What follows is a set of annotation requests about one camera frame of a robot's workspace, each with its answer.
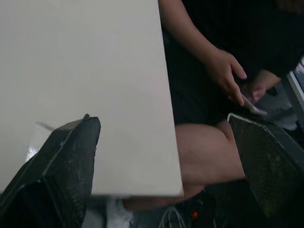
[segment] metal frame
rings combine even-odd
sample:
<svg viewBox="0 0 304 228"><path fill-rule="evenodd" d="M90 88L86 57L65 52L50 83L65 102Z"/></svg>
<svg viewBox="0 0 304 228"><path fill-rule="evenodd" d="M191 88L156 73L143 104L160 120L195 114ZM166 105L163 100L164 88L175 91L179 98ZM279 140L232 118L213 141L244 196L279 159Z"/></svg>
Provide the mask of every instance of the metal frame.
<svg viewBox="0 0 304 228"><path fill-rule="evenodd" d="M283 78L282 84L293 110L298 116L300 126L304 131L304 91L302 90L295 73L290 72L286 78Z"/></svg>

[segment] skin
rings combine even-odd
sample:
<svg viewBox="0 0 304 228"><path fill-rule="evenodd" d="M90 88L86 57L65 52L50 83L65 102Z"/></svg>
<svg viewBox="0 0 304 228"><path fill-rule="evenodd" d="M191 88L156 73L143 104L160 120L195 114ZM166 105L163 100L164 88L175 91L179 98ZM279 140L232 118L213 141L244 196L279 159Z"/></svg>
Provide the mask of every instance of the skin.
<svg viewBox="0 0 304 228"><path fill-rule="evenodd" d="M288 7L280 7L288 11L294 10L290 4ZM230 99L244 105L240 90L232 77L232 72L235 72L240 78L246 78L246 73L237 60L231 54L216 48L197 30L181 0L159 0L159 8L161 21L167 30L206 66L210 76ZM276 80L275 75L262 71L249 89L259 99ZM208 185L245 177L233 132L227 121L216 126L183 124L176 126L175 132L184 197L135 197L123 201L126 209L141 211L174 204L196 195Z"/></svg>

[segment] white wire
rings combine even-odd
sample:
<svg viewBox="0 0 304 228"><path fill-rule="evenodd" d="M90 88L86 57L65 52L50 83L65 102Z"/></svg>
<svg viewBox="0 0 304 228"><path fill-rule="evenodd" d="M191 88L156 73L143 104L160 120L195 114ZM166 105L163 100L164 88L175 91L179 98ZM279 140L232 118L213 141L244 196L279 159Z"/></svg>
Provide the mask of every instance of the white wire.
<svg viewBox="0 0 304 228"><path fill-rule="evenodd" d="M185 222L183 220L183 218L181 217L180 213L176 210L175 207L169 207L165 213L163 214L162 218L161 218L161 222L159 224L159 228L165 228L165 218L166 216L168 216L168 219L169 219L169 225L170 225L170 228L172 227L171 226L171 213L174 212L176 214L176 217L179 221L179 225L180 225L180 228L187 228L186 225L185 225Z"/></svg>

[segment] hand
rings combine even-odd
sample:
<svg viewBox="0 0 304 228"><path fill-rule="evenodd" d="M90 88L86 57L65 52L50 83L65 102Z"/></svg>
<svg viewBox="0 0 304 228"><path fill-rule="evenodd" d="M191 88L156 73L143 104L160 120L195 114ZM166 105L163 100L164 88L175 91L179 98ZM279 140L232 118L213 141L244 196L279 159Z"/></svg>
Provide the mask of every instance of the hand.
<svg viewBox="0 0 304 228"><path fill-rule="evenodd" d="M246 79L246 73L232 54L216 48L205 61L210 76L226 92L228 99L244 106L241 91L234 81L232 71L241 79Z"/></svg>
<svg viewBox="0 0 304 228"><path fill-rule="evenodd" d="M245 88L249 91L255 101L259 101L266 93L266 87L263 84L250 83L246 84Z"/></svg>

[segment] sleeve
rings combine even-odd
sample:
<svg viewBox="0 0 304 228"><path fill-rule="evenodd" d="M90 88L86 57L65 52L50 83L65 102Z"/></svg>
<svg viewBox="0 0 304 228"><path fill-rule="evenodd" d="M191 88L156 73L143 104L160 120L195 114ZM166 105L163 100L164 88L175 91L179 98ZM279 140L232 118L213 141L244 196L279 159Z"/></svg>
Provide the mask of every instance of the sleeve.
<svg viewBox="0 0 304 228"><path fill-rule="evenodd" d="M274 60L264 65L264 69L275 74L277 77L284 77L291 70L295 69L301 58L304 56L304 40L299 46L291 45L288 50L280 53Z"/></svg>

